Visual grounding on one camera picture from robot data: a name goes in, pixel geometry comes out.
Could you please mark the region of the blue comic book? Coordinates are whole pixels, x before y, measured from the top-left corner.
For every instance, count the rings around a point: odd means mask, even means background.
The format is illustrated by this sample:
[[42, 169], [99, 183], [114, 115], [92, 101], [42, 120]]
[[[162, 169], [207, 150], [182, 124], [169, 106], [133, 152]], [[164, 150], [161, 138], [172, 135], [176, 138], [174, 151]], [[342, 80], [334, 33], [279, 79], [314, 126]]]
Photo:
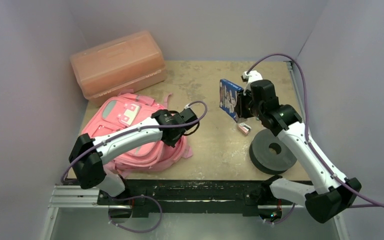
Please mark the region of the blue comic book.
[[235, 112], [235, 107], [238, 102], [238, 94], [243, 90], [241, 86], [227, 79], [221, 79], [219, 81], [219, 107], [236, 123], [239, 117]]

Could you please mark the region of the pink student backpack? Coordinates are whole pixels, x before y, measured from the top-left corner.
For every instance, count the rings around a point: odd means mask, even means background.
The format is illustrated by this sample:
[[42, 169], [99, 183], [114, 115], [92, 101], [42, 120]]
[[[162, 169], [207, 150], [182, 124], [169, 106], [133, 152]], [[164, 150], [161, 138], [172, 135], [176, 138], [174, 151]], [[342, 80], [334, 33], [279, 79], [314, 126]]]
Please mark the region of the pink student backpack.
[[[163, 103], [158, 103], [149, 96], [133, 93], [111, 97], [103, 103], [81, 133], [99, 137], [138, 124], [157, 110], [166, 109], [169, 97], [167, 95]], [[125, 178], [131, 172], [160, 172], [181, 158], [192, 156], [192, 148], [188, 144], [187, 137], [183, 136], [175, 147], [165, 145], [162, 141], [151, 142], [121, 154], [104, 167]]]

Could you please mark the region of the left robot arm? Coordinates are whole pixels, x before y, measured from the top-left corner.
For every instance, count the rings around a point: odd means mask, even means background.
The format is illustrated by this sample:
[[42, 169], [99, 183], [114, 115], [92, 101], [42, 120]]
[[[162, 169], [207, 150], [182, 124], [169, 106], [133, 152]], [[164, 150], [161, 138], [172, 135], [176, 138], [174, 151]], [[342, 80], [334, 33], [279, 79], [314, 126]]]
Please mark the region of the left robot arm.
[[117, 132], [97, 137], [84, 133], [77, 137], [71, 150], [69, 167], [73, 169], [81, 189], [98, 188], [116, 204], [122, 205], [128, 201], [129, 191], [123, 178], [104, 166], [119, 155], [145, 144], [162, 141], [173, 148], [199, 121], [191, 108], [177, 113], [160, 109], [143, 121]]

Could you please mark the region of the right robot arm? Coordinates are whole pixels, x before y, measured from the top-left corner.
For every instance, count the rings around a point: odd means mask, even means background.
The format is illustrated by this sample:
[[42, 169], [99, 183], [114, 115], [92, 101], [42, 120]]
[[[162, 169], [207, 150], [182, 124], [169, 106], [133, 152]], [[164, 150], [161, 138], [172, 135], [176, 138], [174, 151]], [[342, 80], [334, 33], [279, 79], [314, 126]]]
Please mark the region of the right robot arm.
[[245, 89], [238, 92], [235, 111], [240, 118], [257, 117], [289, 148], [312, 182], [309, 186], [277, 176], [261, 189], [264, 202], [272, 204], [283, 199], [304, 206], [321, 224], [352, 206], [362, 184], [355, 177], [347, 177], [329, 160], [320, 161], [322, 151], [306, 135], [302, 117], [293, 106], [279, 103], [270, 80], [248, 81]]

